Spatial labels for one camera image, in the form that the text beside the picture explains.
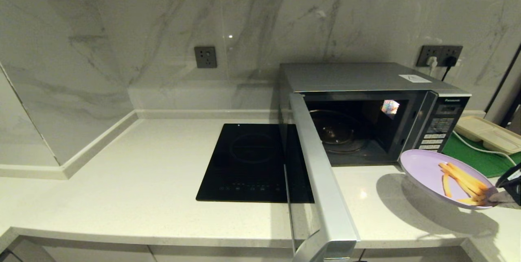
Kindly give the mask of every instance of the microwave top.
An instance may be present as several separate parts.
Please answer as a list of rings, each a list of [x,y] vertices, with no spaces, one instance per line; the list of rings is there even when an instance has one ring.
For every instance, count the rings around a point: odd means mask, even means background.
[[[283,63],[280,67],[282,76],[296,93],[431,90],[440,96],[471,96],[397,63]]]

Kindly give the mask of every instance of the microwave display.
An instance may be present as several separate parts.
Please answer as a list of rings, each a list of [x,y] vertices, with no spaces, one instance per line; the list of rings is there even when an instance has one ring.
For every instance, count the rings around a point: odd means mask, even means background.
[[[460,109],[460,105],[440,105],[436,114],[458,114]]]

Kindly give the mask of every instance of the plastic food container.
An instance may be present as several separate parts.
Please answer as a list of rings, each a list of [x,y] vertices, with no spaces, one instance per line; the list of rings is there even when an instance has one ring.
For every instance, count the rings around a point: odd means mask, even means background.
[[[485,119],[470,116],[461,118],[454,130],[471,141],[483,141],[483,147],[510,155],[521,151],[521,135]]]

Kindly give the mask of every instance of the microwave oven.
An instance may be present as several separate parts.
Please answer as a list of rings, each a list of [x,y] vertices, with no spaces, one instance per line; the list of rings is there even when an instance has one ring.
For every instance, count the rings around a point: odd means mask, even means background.
[[[287,158],[301,160],[315,200],[294,204],[288,190],[293,260],[306,262],[347,261],[359,241],[331,167],[441,152],[471,96],[396,63],[281,64],[278,91]]]

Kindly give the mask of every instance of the microwave control panel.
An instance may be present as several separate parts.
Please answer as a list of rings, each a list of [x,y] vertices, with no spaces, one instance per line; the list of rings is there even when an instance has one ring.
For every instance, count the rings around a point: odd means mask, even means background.
[[[438,97],[415,149],[441,152],[469,97]]]

